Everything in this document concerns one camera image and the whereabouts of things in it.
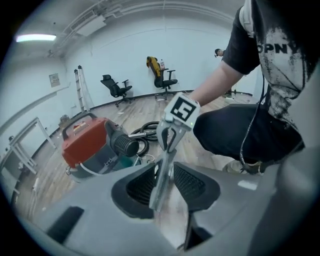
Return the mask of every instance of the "person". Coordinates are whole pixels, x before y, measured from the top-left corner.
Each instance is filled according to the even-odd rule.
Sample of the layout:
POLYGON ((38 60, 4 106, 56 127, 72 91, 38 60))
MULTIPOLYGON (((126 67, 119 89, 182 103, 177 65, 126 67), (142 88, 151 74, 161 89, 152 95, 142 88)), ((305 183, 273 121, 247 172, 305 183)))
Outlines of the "person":
MULTIPOLYGON (((318 5, 311 1, 301 5, 246 0, 236 12, 222 62, 189 95, 204 106, 261 65, 268 90, 243 145, 247 164, 279 161, 302 141, 288 108, 304 89, 320 58, 320 47, 311 36, 313 24, 318 22, 319 8, 310 6, 314 4, 318 5)), ((239 162, 240 148, 256 107, 256 104, 230 104, 197 118, 193 133, 202 147, 235 159, 224 171, 243 169, 239 162)))
MULTIPOLYGON (((214 50, 214 57, 223 57, 224 56, 224 50, 221 50, 221 49, 215 49, 214 50)), ((231 88, 225 93, 222 95, 222 97, 224 98, 232 98, 232 90, 231 88)))

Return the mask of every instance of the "ceiling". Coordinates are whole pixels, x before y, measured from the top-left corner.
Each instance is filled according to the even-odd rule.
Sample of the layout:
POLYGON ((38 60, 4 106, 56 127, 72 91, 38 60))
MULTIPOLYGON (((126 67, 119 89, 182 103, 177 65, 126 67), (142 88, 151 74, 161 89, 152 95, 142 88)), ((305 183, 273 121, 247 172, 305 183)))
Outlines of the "ceiling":
POLYGON ((47 0, 24 22, 17 34, 54 34, 54 42, 13 42, 8 61, 63 56, 68 46, 82 38, 75 23, 93 13, 107 20, 135 12, 172 9, 215 16, 231 23, 245 0, 47 0))

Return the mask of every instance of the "ladder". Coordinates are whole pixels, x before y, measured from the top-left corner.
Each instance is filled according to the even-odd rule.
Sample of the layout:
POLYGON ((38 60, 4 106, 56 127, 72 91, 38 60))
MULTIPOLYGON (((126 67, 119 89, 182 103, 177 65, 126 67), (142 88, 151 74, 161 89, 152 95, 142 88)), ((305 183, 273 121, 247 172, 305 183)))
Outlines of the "ladder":
POLYGON ((84 73, 82 67, 79 65, 78 69, 74 70, 75 77, 75 86, 76 86, 76 94, 79 100, 81 112, 84 113, 86 111, 90 111, 88 103, 86 101, 84 86, 86 86, 86 82, 84 79, 84 73))

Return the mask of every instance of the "fluorescent light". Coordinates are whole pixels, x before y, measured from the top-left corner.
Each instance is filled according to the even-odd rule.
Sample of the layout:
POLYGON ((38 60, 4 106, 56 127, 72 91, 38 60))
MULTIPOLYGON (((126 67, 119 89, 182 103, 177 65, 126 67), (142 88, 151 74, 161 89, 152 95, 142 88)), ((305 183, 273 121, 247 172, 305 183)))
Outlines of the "fluorescent light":
POLYGON ((56 35, 53 34, 23 34, 16 37, 17 42, 25 41, 53 41, 56 39, 56 35))

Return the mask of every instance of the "office chair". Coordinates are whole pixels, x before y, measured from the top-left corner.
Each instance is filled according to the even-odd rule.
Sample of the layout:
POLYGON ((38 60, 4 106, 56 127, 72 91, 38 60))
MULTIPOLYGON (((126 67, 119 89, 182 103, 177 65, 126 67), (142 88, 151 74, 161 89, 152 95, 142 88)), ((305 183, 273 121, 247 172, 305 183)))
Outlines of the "office chair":
POLYGON ((176 92, 168 91, 168 89, 171 89, 170 86, 175 85, 178 83, 177 79, 171 79, 171 74, 175 70, 168 70, 168 68, 161 70, 160 64, 158 63, 157 58, 148 56, 146 58, 146 66, 148 68, 151 68, 153 74, 154 74, 154 86, 157 88, 165 89, 164 92, 156 93, 154 95, 155 98, 158 96, 164 95, 164 99, 167 100, 167 95, 175 95, 176 92), (169 72, 169 80, 164 80, 164 72, 169 72))
POLYGON ((116 107, 119 107, 119 104, 121 102, 129 102, 131 104, 131 100, 134 100, 134 98, 132 98, 132 97, 127 98, 126 97, 127 96, 126 92, 132 88, 131 85, 127 86, 127 81, 129 81, 129 79, 123 81, 122 83, 124 83, 124 88, 120 88, 118 86, 118 82, 115 82, 111 78, 111 75, 104 74, 102 77, 103 77, 103 79, 100 81, 103 85, 105 85, 110 90, 110 94, 112 97, 118 98, 118 97, 122 96, 122 99, 115 103, 116 107))

